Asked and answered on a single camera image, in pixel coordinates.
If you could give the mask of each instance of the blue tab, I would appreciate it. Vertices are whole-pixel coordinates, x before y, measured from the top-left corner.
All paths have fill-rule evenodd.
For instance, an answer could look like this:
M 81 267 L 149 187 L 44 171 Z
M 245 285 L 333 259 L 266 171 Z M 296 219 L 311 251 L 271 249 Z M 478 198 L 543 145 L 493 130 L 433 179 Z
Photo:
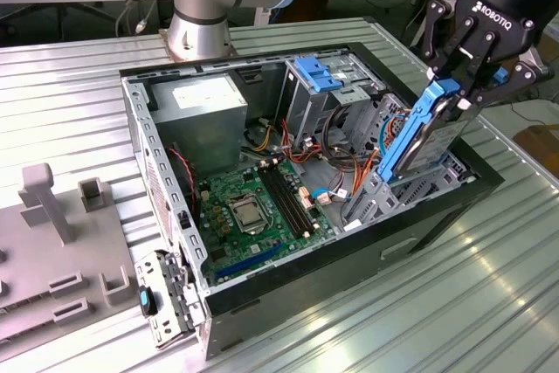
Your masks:
M 140 293 L 140 303 L 142 306 L 146 306 L 148 304 L 148 292 L 142 290 Z
M 316 92 L 327 92 L 340 89 L 343 84 L 332 77 L 328 68 L 315 57 L 303 57 L 295 60 L 295 65 L 308 80 Z
M 493 75 L 493 78 L 495 79 L 495 81 L 499 84 L 502 85 L 503 83 L 505 83 L 507 81 L 507 77 L 508 77 L 508 72 L 507 69 L 504 69 L 503 67 L 501 67 L 497 72 L 495 72 L 495 74 Z

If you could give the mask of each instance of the label sticker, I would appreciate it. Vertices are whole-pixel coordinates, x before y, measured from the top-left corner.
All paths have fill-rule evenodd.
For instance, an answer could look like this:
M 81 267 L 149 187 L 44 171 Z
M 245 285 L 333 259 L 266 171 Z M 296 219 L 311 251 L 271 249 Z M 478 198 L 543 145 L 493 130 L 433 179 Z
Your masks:
M 420 168 L 427 163 L 437 162 L 454 139 L 462 132 L 462 128 L 464 128 L 467 123 L 468 121 L 457 122 L 456 124 L 447 125 L 446 127 L 434 130 L 429 135 L 408 169 Z
M 224 77 L 204 79 L 192 85 L 178 87 L 173 90 L 173 95 L 181 109 L 220 104 L 237 97 Z

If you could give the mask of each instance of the side panel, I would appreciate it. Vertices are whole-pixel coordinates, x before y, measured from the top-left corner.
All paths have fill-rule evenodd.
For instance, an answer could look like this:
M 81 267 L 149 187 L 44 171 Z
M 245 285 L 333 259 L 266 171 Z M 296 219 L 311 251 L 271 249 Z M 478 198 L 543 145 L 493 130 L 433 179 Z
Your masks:
M 462 204 L 457 204 L 441 211 L 256 300 L 214 317 L 206 342 L 206 356 L 217 356 L 242 341 L 263 334 L 305 309 L 405 259 L 426 235 L 445 230 L 456 219 L 457 211 L 461 208 Z M 368 234 L 375 235 L 375 232 L 371 229 Z

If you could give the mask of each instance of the red wire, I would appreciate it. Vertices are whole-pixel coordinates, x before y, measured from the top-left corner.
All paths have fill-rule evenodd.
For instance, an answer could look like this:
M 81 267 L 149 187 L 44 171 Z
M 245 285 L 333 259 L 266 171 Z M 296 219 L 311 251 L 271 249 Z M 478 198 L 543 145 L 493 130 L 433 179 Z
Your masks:
M 194 177 L 192 176 L 192 172 L 190 172 L 189 163 L 186 159 L 182 157 L 180 153 L 178 153 L 173 148 L 168 148 L 168 151 L 172 152 L 174 155 L 176 155 L 176 157 L 178 157 L 181 160 L 181 162 L 184 165 L 184 168 L 189 174 L 190 189 L 192 190 L 192 213 L 194 213 L 196 209 L 196 193 L 195 193 L 195 186 L 194 186 Z

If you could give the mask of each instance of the gray plastic stand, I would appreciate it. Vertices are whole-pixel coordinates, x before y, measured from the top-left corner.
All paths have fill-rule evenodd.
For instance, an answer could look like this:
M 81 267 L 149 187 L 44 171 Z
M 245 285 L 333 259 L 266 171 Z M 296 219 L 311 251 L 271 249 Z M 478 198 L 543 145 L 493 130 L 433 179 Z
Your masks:
M 136 304 L 110 186 L 54 196 L 47 164 L 22 172 L 24 204 L 0 210 L 0 362 Z

